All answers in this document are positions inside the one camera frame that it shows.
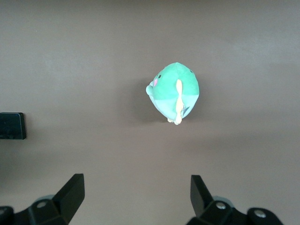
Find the stuffed animal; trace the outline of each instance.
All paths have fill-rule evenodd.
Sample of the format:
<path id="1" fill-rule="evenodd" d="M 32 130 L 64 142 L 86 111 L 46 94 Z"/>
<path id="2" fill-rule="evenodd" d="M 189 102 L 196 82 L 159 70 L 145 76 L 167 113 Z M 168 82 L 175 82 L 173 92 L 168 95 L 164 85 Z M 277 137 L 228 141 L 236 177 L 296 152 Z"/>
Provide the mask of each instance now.
<path id="1" fill-rule="evenodd" d="M 200 89 L 195 74 L 175 62 L 156 75 L 146 92 L 168 122 L 178 125 L 193 109 Z"/>

